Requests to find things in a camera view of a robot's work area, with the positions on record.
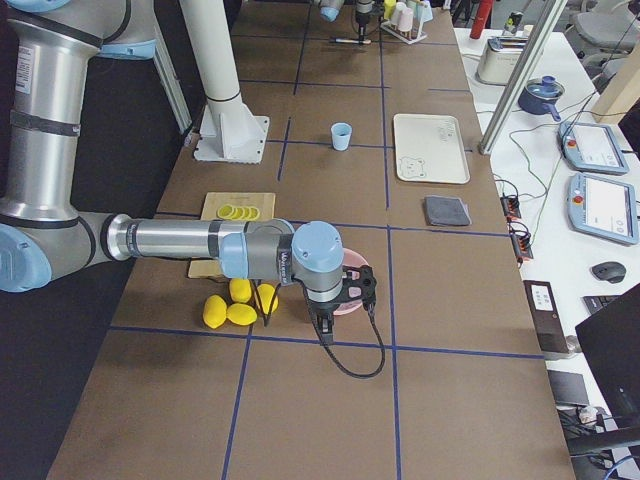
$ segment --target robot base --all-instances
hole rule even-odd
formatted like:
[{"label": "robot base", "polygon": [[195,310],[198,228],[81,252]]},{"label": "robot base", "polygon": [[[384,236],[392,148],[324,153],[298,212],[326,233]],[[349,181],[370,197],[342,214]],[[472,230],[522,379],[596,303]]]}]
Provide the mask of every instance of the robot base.
[{"label": "robot base", "polygon": [[225,114],[220,114],[220,129],[216,130],[213,116],[207,105],[200,127],[200,140],[194,157],[205,162],[260,163],[269,131],[269,117],[253,116],[243,104],[249,139],[233,145],[235,128],[225,131]]}]

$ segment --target pink bowl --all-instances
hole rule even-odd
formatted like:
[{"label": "pink bowl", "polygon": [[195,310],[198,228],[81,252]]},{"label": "pink bowl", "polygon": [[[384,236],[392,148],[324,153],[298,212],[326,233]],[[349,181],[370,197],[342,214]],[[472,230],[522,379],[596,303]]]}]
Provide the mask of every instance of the pink bowl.
[{"label": "pink bowl", "polygon": [[[357,252],[353,250],[349,250],[348,248],[344,249],[344,260],[342,264],[346,267],[361,267],[363,265],[369,265],[365,258]],[[359,288],[351,288],[349,289],[349,295],[357,296],[360,295]],[[338,309],[333,312],[334,315],[346,315],[347,313],[351,313],[356,311],[358,308],[362,306],[362,300],[354,300],[353,302],[343,303],[338,307]]]}]

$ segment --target keyboard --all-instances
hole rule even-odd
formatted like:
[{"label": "keyboard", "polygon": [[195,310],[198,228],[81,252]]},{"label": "keyboard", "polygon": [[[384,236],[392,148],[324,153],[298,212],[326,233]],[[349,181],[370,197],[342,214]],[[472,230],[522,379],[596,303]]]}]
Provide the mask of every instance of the keyboard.
[{"label": "keyboard", "polygon": [[591,315],[613,302],[620,295],[593,295],[588,297],[582,297],[584,303],[587,305]]}]

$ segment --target computer mouse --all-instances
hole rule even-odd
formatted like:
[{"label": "computer mouse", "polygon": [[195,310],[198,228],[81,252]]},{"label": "computer mouse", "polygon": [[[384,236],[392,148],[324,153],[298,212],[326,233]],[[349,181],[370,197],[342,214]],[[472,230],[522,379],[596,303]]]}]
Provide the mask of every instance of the computer mouse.
[{"label": "computer mouse", "polygon": [[627,274],[627,269],[619,262],[603,262],[591,267],[591,272],[598,280],[620,283]]}]

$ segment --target blue cable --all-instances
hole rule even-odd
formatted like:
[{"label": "blue cable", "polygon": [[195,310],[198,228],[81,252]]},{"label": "blue cable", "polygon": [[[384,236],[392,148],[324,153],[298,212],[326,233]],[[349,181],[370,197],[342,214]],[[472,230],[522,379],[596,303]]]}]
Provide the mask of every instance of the blue cable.
[{"label": "blue cable", "polygon": [[611,477],[611,475],[613,475],[613,472],[615,472],[620,465],[622,465],[624,462],[626,462],[628,460],[631,460],[632,458],[638,458],[638,457],[636,457],[635,455],[627,455],[626,457],[621,458],[616,463],[611,465],[611,468],[609,470],[607,470],[607,474],[604,476],[604,478],[602,480],[609,480],[609,477]]}]

